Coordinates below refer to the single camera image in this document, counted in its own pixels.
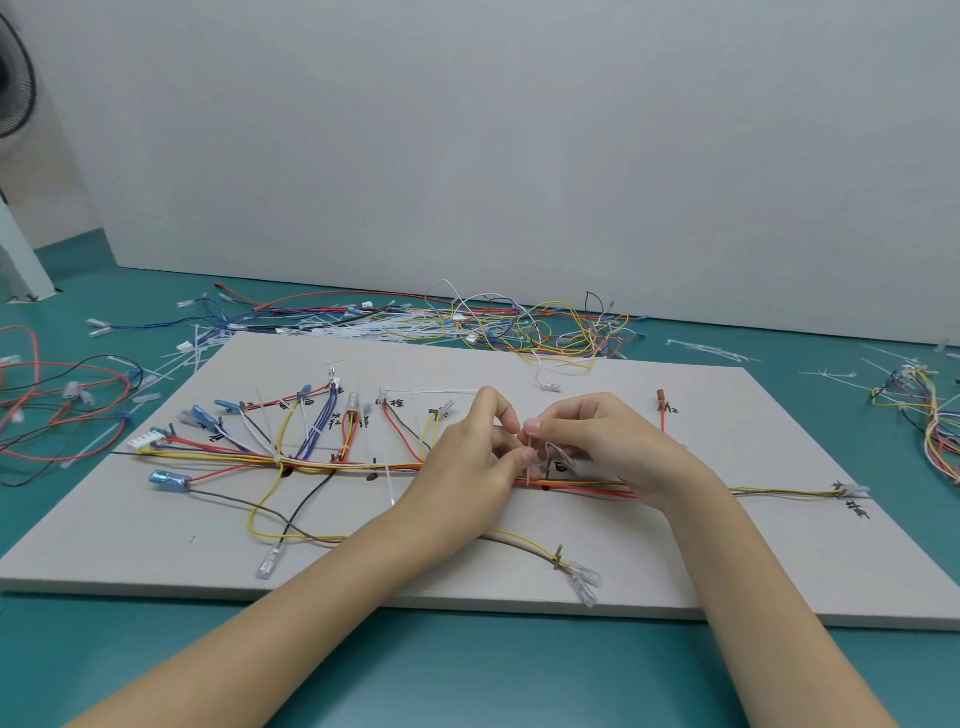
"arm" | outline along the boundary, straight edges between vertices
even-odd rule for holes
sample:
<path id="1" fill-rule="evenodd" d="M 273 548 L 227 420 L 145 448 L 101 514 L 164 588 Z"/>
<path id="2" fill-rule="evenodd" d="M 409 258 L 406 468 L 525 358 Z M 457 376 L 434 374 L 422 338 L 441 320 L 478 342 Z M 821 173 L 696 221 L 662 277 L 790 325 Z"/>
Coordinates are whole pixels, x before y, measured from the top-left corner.
<path id="1" fill-rule="evenodd" d="M 524 444 L 586 452 L 670 522 L 754 726 L 896 726 L 806 605 L 727 486 L 613 395 L 558 402 Z"/>
<path id="2" fill-rule="evenodd" d="M 490 387 L 480 390 L 394 508 L 70 725 L 264 725 L 387 596 L 492 526 L 533 456 L 517 432 L 510 404 Z M 503 454 L 495 465 L 492 452 Z"/>

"fan grille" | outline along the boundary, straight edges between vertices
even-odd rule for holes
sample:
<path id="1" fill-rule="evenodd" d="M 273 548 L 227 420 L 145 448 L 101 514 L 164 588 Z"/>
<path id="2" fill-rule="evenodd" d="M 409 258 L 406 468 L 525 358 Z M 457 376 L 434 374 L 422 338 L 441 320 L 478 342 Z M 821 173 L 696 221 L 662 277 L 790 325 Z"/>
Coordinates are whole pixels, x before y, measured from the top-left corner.
<path id="1" fill-rule="evenodd" d="M 0 139 L 23 129 L 35 106 L 34 65 L 20 36 L 0 14 Z"/>

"forearm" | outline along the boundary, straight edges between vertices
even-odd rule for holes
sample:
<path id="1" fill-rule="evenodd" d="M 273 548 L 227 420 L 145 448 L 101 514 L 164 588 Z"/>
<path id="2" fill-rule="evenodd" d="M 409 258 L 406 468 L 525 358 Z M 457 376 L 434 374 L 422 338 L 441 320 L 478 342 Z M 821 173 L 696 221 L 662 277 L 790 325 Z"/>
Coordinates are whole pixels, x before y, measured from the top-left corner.
<path id="1" fill-rule="evenodd" d="M 752 725 L 895 725 L 719 478 L 664 512 Z"/>
<path id="2" fill-rule="evenodd" d="M 380 517 L 71 725 L 259 728 L 361 621 L 429 563 L 404 526 L 389 514 Z"/>

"pile of wires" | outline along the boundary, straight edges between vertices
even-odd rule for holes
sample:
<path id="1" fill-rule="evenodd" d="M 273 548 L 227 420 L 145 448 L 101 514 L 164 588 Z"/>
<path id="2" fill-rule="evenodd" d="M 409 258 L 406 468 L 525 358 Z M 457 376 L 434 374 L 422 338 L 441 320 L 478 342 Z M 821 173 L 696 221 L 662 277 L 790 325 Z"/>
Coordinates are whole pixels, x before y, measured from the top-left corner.
<path id="1" fill-rule="evenodd" d="M 111 449 L 130 424 L 124 406 L 143 385 L 143 370 L 130 359 L 102 354 L 76 363 L 43 361 L 36 334 L 25 327 L 0 328 L 4 351 L 16 336 L 27 355 L 0 361 L 0 486 L 29 485 L 54 465 L 71 463 Z M 110 362 L 125 365 L 124 372 Z M 100 432 L 78 448 L 84 433 Z M 22 470 L 20 479 L 7 478 Z"/>
<path id="2" fill-rule="evenodd" d="M 886 395 L 907 397 L 905 401 L 889 400 Z M 923 366 L 908 364 L 890 374 L 882 387 L 870 393 L 870 401 L 877 407 L 896 407 L 903 418 L 923 436 L 926 459 L 937 471 L 960 486 L 960 412 L 950 406 L 960 394 L 940 401 L 937 385 Z"/>
<path id="3" fill-rule="evenodd" d="M 221 344 L 236 331 L 253 331 L 293 336 L 359 338 L 371 341 L 441 344 L 461 342 L 473 349 L 513 352 L 538 364 L 537 383 L 541 389 L 559 392 L 562 387 L 541 380 L 545 369 L 574 367 L 589 369 L 598 357 L 625 358 L 621 347 L 645 334 L 632 325 L 645 316 L 611 314 L 608 306 L 587 293 L 584 309 L 565 302 L 524 306 L 514 298 L 481 293 L 462 298 L 448 280 L 440 281 L 453 290 L 452 301 L 422 297 L 423 305 L 396 301 L 382 306 L 372 302 L 312 304 L 297 307 L 304 299 L 323 297 L 364 297 L 370 294 L 402 296 L 383 291 L 333 290 L 286 296 L 266 303 L 254 301 L 217 282 L 220 298 L 234 310 L 228 313 L 220 302 L 206 294 L 178 303 L 180 308 L 197 306 L 196 316 L 139 326 L 117 326 L 88 319 L 91 336 L 113 331 L 192 327 L 194 336 L 178 347 L 181 353 Z M 587 312 L 590 299 L 599 311 Z"/>

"right hand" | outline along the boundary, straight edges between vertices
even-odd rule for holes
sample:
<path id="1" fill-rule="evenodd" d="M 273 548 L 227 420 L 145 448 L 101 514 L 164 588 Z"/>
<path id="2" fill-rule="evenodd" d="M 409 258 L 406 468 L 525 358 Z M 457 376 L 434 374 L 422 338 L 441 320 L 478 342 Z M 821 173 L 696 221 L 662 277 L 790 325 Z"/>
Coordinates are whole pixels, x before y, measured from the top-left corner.
<path id="1" fill-rule="evenodd" d="M 642 502 L 659 510 L 686 485 L 717 479 L 683 445 L 612 394 L 556 402 L 527 420 L 518 439 L 537 450 L 549 442 L 585 452 L 627 483 Z"/>

